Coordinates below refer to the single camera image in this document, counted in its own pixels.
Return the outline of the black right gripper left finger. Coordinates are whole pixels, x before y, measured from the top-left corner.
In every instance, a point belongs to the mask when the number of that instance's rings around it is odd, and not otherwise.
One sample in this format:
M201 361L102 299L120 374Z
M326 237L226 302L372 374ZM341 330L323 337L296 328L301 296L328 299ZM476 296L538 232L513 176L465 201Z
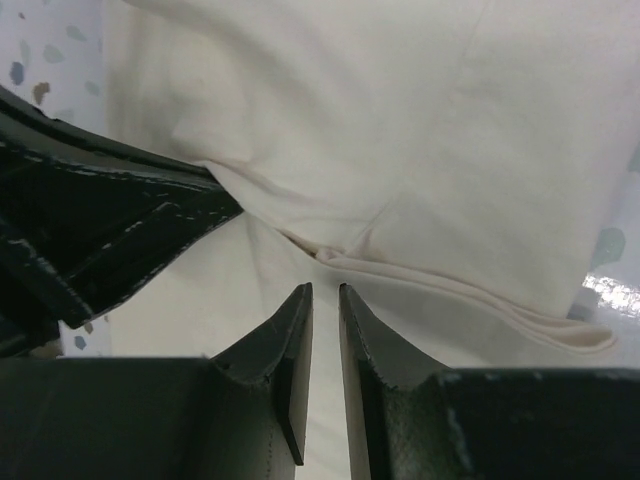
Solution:
M313 289L214 358L5 359L5 479L291 479L303 464Z

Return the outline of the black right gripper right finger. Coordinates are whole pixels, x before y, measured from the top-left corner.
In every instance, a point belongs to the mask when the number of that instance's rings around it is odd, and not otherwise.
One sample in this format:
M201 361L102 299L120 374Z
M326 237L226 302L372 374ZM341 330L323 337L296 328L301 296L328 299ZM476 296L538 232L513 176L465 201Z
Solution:
M451 369L339 289L355 479L635 479L632 369Z

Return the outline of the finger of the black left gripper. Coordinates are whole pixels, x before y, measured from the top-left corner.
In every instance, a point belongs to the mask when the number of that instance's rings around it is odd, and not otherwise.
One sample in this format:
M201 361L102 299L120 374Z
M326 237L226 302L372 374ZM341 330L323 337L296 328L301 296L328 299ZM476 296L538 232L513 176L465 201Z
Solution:
M53 162L82 174L132 177L182 188L217 188L203 167L153 154L47 117L7 89L1 90L1 141L33 162Z
M1 175L1 316L28 329L79 326L241 211L205 172L14 166Z

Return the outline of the cream white t-shirt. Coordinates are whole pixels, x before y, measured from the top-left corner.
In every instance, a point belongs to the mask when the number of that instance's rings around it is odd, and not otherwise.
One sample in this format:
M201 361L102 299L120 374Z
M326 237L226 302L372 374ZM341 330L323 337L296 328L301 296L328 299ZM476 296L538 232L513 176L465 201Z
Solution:
M635 1L108 1L112 138L242 214L113 320L214 355L314 287L301 479L350 477L338 290L450 367L637 366L584 286L639 144Z

